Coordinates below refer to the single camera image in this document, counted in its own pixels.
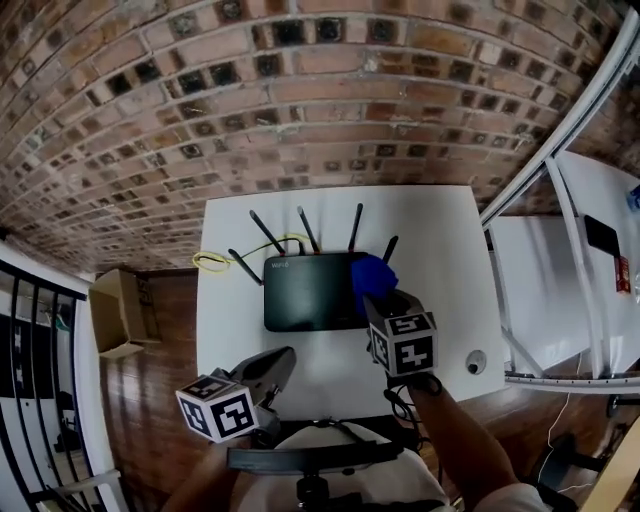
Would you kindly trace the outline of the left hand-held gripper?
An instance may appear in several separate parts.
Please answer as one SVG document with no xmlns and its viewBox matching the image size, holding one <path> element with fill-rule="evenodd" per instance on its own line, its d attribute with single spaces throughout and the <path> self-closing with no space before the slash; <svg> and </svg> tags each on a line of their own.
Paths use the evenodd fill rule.
<svg viewBox="0 0 640 512">
<path fill-rule="evenodd" d="M 264 401 L 284 390 L 295 366 L 295 350 L 284 346 L 243 360 L 230 374 L 216 368 L 199 376 L 175 392 L 187 428 L 216 444 L 245 435 L 275 437 L 280 420 Z M 248 384 L 256 384 L 256 398 Z"/>
</svg>

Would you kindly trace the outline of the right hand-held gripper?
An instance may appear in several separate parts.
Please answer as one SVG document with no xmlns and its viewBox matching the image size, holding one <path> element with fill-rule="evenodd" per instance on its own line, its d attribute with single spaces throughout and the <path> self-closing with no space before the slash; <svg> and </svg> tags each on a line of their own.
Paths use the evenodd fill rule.
<svg viewBox="0 0 640 512">
<path fill-rule="evenodd" d="M 386 298 L 366 294 L 363 305 L 369 323 L 368 352 L 388 377 L 430 372 L 437 366 L 438 334 L 431 312 L 402 290 L 392 293 L 392 316 Z"/>
</svg>

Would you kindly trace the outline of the blue cloth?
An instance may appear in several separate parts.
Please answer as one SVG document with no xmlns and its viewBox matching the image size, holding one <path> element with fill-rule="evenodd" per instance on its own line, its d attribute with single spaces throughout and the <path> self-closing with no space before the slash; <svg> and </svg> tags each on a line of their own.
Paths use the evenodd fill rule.
<svg viewBox="0 0 640 512">
<path fill-rule="evenodd" d="M 365 296 L 384 299 L 396 289 L 399 282 L 383 259 L 369 254 L 351 263 L 351 277 L 356 299 Z"/>
</svg>

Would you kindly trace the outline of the black router with antennas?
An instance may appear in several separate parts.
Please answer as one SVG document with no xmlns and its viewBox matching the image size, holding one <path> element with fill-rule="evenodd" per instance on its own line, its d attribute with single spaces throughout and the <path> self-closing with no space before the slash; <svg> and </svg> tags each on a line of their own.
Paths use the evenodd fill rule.
<svg viewBox="0 0 640 512">
<path fill-rule="evenodd" d="M 299 245 L 296 254 L 287 253 L 258 214 L 253 210 L 249 212 L 277 255 L 265 260 L 263 271 L 258 275 L 237 251 L 231 249 L 229 254 L 263 290 L 263 320 L 267 331 L 316 332 L 367 326 L 363 299 L 355 298 L 351 277 L 351 263 L 369 254 L 355 249 L 363 209 L 361 203 L 356 207 L 347 249 L 324 252 L 313 235 L 304 209 L 299 207 L 298 215 L 312 248 L 310 254 L 305 252 L 303 244 Z M 397 241 L 396 236 L 392 237 L 381 257 L 388 265 Z"/>
</svg>

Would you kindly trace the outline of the person's right forearm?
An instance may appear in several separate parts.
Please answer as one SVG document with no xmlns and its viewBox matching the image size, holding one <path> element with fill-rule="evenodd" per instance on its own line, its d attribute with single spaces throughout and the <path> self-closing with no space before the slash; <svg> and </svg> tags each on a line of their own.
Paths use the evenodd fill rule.
<svg viewBox="0 0 640 512">
<path fill-rule="evenodd" d="M 474 510 L 491 493 L 519 482 L 499 442 L 433 378 L 417 377 L 407 388 L 439 461 L 467 510 Z"/>
</svg>

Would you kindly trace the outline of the white metal shelf rack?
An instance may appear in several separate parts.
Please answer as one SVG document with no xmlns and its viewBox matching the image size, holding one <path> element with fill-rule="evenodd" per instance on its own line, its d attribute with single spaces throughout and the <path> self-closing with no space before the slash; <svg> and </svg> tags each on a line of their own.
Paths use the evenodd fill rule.
<svg viewBox="0 0 640 512">
<path fill-rule="evenodd" d="M 481 215 L 492 246 L 513 387 L 640 395 L 640 305 L 616 291 L 614 258 L 588 245 L 585 215 L 640 263 L 640 121 L 623 85 L 640 72 L 640 0 L 603 63 L 541 148 Z"/>
</svg>

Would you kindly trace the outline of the open cardboard box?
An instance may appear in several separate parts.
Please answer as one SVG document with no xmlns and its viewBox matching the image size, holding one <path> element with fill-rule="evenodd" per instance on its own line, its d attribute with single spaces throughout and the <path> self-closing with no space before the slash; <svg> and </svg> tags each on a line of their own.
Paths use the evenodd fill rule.
<svg viewBox="0 0 640 512">
<path fill-rule="evenodd" d="M 147 280 L 114 269 L 90 286 L 88 299 L 100 357 L 120 359 L 161 342 Z"/>
</svg>

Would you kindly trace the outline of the black flat phone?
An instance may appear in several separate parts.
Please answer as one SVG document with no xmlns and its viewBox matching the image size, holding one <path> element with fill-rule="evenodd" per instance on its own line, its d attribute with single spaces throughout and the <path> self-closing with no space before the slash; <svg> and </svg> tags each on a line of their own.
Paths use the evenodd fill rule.
<svg viewBox="0 0 640 512">
<path fill-rule="evenodd" d="M 588 245 L 619 258 L 621 253 L 616 230 L 590 215 L 585 215 L 583 220 Z"/>
</svg>

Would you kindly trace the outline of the black chair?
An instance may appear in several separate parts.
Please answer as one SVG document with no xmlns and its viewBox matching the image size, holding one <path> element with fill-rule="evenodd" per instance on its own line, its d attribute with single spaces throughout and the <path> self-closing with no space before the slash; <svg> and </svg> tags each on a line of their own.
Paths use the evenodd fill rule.
<svg viewBox="0 0 640 512">
<path fill-rule="evenodd" d="M 569 498 L 560 493 L 560 484 L 573 467 L 601 473 L 607 458 L 583 454 L 577 449 L 577 438 L 564 433 L 551 441 L 534 464 L 529 480 L 548 505 L 560 505 Z"/>
</svg>

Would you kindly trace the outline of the black metal railing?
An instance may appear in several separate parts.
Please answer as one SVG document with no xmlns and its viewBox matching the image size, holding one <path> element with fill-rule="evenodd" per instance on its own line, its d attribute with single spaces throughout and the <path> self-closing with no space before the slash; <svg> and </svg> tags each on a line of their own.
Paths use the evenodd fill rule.
<svg viewBox="0 0 640 512">
<path fill-rule="evenodd" d="M 0 259 L 0 512 L 132 512 L 86 288 Z"/>
</svg>

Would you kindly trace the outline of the black stand base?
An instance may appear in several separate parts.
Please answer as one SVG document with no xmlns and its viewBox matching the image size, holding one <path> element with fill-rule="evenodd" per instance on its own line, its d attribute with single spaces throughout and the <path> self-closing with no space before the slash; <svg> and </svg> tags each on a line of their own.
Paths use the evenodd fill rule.
<svg viewBox="0 0 640 512">
<path fill-rule="evenodd" d="M 619 409 L 627 406 L 640 406 L 640 395 L 610 395 L 607 401 L 606 415 L 608 418 L 613 418 Z"/>
</svg>

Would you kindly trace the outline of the round wooden board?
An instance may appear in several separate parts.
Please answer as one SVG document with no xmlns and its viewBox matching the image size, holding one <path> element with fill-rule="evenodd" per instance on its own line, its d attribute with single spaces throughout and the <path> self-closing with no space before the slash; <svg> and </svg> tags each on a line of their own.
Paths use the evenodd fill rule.
<svg viewBox="0 0 640 512">
<path fill-rule="evenodd" d="M 616 512 L 640 471 L 640 441 L 627 436 L 601 472 L 582 512 Z"/>
</svg>

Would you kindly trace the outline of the black chest mount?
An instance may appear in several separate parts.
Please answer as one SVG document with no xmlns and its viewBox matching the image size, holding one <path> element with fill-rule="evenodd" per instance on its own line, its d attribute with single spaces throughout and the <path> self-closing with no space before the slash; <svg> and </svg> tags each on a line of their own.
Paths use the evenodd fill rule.
<svg viewBox="0 0 640 512">
<path fill-rule="evenodd" d="M 393 442 L 359 441 L 353 444 L 301 449 L 240 449 L 227 451 L 231 470 L 263 476 L 298 475 L 296 497 L 303 512 L 361 512 L 359 493 L 332 497 L 323 473 L 354 474 L 356 470 L 395 460 L 403 447 Z"/>
</svg>

